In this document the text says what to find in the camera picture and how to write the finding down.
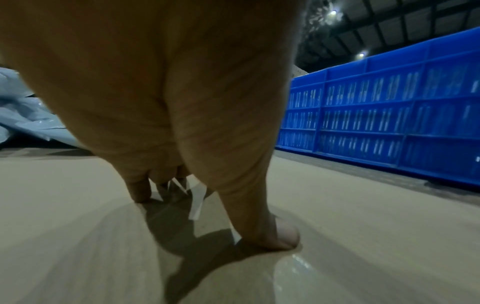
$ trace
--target skin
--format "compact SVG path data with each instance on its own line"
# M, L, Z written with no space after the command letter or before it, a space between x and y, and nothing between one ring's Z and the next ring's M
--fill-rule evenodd
M0 1L0 49L135 202L194 174L241 236L298 245L266 174L304 1Z

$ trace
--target blue plastic crate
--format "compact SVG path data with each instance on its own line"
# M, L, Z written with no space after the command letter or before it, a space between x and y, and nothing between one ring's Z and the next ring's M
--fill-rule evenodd
M293 79L277 147L480 185L480 29Z

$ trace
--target ceiling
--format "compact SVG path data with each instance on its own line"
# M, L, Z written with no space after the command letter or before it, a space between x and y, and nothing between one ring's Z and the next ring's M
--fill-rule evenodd
M311 73L477 26L480 0L313 0L295 64Z

